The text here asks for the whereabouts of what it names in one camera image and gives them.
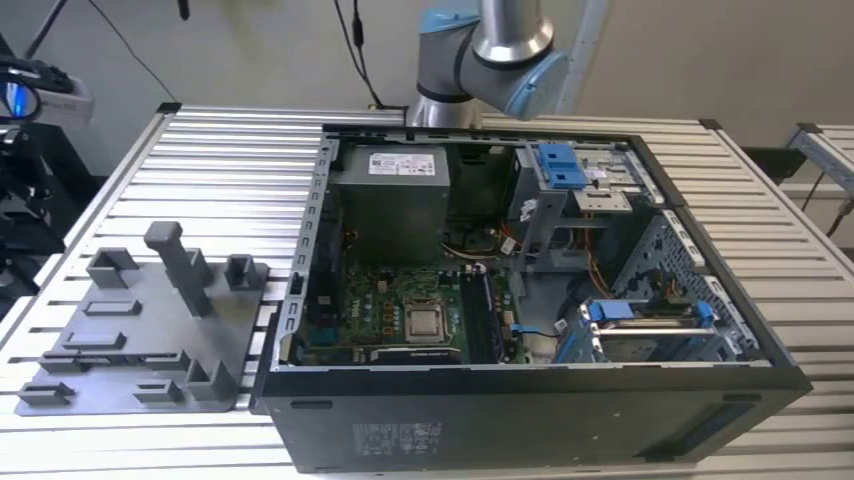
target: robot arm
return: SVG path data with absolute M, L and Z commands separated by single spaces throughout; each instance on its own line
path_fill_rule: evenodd
M 551 103 L 569 74 L 553 49 L 554 27 L 540 2 L 480 0 L 480 11 L 428 10 L 422 17 L 419 98 L 411 126 L 479 126 L 474 99 L 519 119 Z

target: white label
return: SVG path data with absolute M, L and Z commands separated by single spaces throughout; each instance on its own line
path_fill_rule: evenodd
M 591 178 L 609 178 L 607 172 L 598 168 L 589 168 L 585 171 L 587 172 L 587 176 Z
M 502 253 L 504 255 L 510 255 L 514 248 L 516 248 L 516 241 L 512 238 L 507 237 L 504 243 L 502 243 Z
M 414 175 L 432 177 L 436 164 L 427 153 L 372 153 L 370 175 Z

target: case label sticker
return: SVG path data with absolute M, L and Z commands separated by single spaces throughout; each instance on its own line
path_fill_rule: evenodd
M 368 175 L 436 175 L 436 164 L 427 153 L 372 153 Z
M 356 423 L 352 434 L 359 455 L 431 455 L 439 452 L 442 422 Z

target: white wall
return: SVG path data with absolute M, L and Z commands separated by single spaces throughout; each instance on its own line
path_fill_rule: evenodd
M 364 108 L 371 102 L 352 68 L 332 0 L 96 0 L 140 58 L 179 101 L 295 108 Z M 342 0 L 350 24 L 351 3 Z M 0 0 L 0 32 L 23 52 L 53 0 Z M 366 58 L 387 104 L 415 91 L 422 8 L 475 5 L 451 0 L 362 0 Z M 569 50 L 583 0 L 546 0 L 555 46 Z M 68 2 L 37 58 L 81 77 L 96 97 L 85 130 L 67 130 L 95 174 L 112 171 L 168 97 L 131 58 L 84 0 Z
M 854 1 L 611 3 L 579 114 L 711 117 L 767 146 L 797 122 L 854 123 Z

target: metal workbench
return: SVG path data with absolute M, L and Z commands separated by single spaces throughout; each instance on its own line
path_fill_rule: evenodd
M 825 174 L 854 197 L 854 126 L 802 123 L 789 140 Z
M 320 125 L 400 121 L 396 112 L 188 106 L 156 115 L 68 235 L 67 255 L 39 275 L 43 294 L 21 299 L 0 323 L 0 472 L 53 472 L 63 479 L 296 476 L 270 419 L 247 411 L 248 393 L 228 413 L 23 418 L 13 414 L 15 392 L 89 286 L 89 256 L 99 247 L 126 247 L 154 260 L 143 234 L 155 219 L 179 220 L 184 245 L 202 247 L 208 258 L 243 252 L 272 267 L 243 380 L 248 392 L 264 323 L 288 280 Z M 729 136 L 679 120 L 543 117 L 519 123 L 487 116 L 484 127 L 643 136 L 815 391 L 697 466 L 384 476 L 851 478 L 854 267 Z

